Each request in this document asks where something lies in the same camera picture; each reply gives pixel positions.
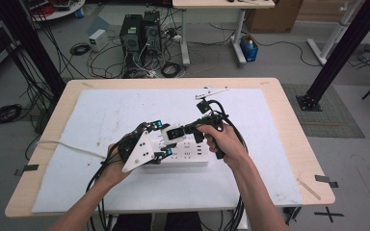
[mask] desktop computer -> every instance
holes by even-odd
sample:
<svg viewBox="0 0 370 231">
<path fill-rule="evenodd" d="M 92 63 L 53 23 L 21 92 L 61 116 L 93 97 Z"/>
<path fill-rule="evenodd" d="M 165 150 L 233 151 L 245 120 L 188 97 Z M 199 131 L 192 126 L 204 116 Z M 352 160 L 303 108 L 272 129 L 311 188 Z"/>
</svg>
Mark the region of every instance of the desktop computer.
<svg viewBox="0 0 370 231">
<path fill-rule="evenodd" d="M 145 12 L 143 19 L 143 37 L 148 44 L 147 54 L 156 56 L 161 53 L 160 12 Z"/>
<path fill-rule="evenodd" d="M 146 47 L 142 34 L 142 21 L 142 15 L 128 14 L 122 22 L 119 39 L 127 67 L 144 65 Z"/>
</svg>

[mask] black tape mark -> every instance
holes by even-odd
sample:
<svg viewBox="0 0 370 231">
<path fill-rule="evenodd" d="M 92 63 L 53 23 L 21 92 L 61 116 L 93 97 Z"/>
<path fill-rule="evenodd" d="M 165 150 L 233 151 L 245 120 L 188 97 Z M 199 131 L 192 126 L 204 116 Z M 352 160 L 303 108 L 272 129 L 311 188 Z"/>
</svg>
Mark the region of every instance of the black tape mark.
<svg viewBox="0 0 370 231">
<path fill-rule="evenodd" d="M 21 176 L 23 174 L 23 172 L 25 172 L 25 171 L 38 170 L 38 168 L 39 168 L 39 165 L 25 166 L 25 167 L 23 167 L 22 170 L 19 170 L 19 169 L 15 170 L 13 175 L 15 175 L 15 176 Z"/>
<path fill-rule="evenodd" d="M 332 217 L 345 217 L 343 214 L 330 213 L 329 207 L 326 207 L 326 210 L 327 210 L 326 213 L 314 212 L 314 215 L 329 216 L 331 222 L 334 222 Z"/>
<path fill-rule="evenodd" d="M 30 166 L 25 166 L 23 168 L 23 171 L 31 171 L 31 170 L 38 170 L 39 165 L 30 165 Z"/>
<path fill-rule="evenodd" d="M 330 181 L 330 178 L 328 176 L 315 175 L 315 180 L 319 182 L 329 183 L 330 187 L 332 188 L 338 188 L 338 182 Z"/>
</svg>

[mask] person's left hand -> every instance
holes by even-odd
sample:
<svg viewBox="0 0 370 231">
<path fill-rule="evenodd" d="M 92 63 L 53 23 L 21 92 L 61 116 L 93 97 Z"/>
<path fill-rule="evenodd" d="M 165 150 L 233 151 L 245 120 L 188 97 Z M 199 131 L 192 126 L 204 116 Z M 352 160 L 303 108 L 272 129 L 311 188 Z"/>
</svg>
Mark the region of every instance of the person's left hand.
<svg viewBox="0 0 370 231">
<path fill-rule="evenodd" d="M 108 150 L 110 151 L 111 147 L 114 144 L 110 144 Z M 112 163 L 109 164 L 104 170 L 103 173 L 100 175 L 97 181 L 102 181 L 112 187 L 119 184 L 125 177 L 127 177 L 131 171 L 126 173 L 122 172 L 122 168 L 124 167 L 124 163 L 121 160 L 121 157 L 118 154 L 118 149 L 115 148 L 112 152 L 111 156 L 115 156 L 112 159 Z"/>
</svg>

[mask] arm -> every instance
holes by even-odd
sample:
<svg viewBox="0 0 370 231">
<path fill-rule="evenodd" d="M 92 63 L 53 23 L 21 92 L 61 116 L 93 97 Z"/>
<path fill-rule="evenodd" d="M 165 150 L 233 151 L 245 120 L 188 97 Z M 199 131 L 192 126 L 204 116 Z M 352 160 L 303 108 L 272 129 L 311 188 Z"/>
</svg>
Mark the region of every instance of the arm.
<svg viewBox="0 0 370 231">
<path fill-rule="evenodd" d="M 89 191 L 86 192 L 86 194 L 83 195 L 83 197 L 81 197 L 80 200 L 77 201 L 73 207 L 61 216 L 48 230 L 84 230 L 86 223 L 92 216 L 101 199 L 110 189 L 128 176 L 129 172 L 123 173 L 122 168 L 122 162 L 115 162 L 108 165 Z"/>
<path fill-rule="evenodd" d="M 272 199 L 260 177 L 260 174 L 251 157 L 239 142 L 233 128 L 224 124 L 222 132 L 209 125 L 198 127 L 205 134 L 209 150 L 216 152 L 218 149 L 213 139 L 226 154 L 224 157 L 233 172 L 252 230 L 288 230 L 280 212 L 273 204 Z"/>
</svg>

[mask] person's right hand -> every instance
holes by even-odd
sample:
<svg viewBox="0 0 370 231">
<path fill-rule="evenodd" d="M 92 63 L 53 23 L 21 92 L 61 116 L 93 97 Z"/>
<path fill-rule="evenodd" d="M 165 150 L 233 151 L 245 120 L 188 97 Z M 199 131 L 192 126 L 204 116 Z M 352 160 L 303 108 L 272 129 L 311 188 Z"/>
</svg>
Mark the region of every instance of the person's right hand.
<svg viewBox="0 0 370 231">
<path fill-rule="evenodd" d="M 241 162 L 245 162 L 245 158 L 249 158 L 245 147 L 240 143 L 233 128 L 224 123 L 224 130 L 217 131 L 210 125 L 200 125 L 197 129 L 204 133 L 211 152 L 217 152 L 218 146 L 225 153 L 224 161 L 230 168 L 237 167 Z"/>
</svg>

